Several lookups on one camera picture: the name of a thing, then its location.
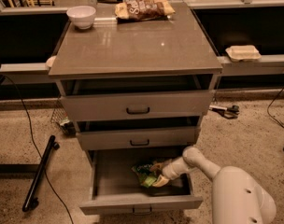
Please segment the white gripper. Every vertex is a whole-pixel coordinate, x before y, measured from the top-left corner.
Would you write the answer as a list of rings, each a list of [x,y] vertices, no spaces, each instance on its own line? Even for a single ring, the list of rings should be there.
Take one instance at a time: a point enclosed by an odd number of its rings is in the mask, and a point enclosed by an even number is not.
[[[153,187],[160,188],[166,185],[169,180],[175,180],[183,174],[188,174],[192,168],[182,157],[179,157],[165,161],[155,161],[149,170],[151,172],[162,172],[163,175],[159,175],[152,184]]]

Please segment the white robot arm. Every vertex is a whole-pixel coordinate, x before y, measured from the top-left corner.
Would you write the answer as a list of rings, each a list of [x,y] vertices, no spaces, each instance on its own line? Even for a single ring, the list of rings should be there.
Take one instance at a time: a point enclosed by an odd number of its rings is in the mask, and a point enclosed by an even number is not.
[[[155,163],[155,187],[198,168],[211,182],[213,224],[271,224],[277,214],[272,196],[246,171],[234,166],[219,167],[196,147],[186,147],[180,157]]]

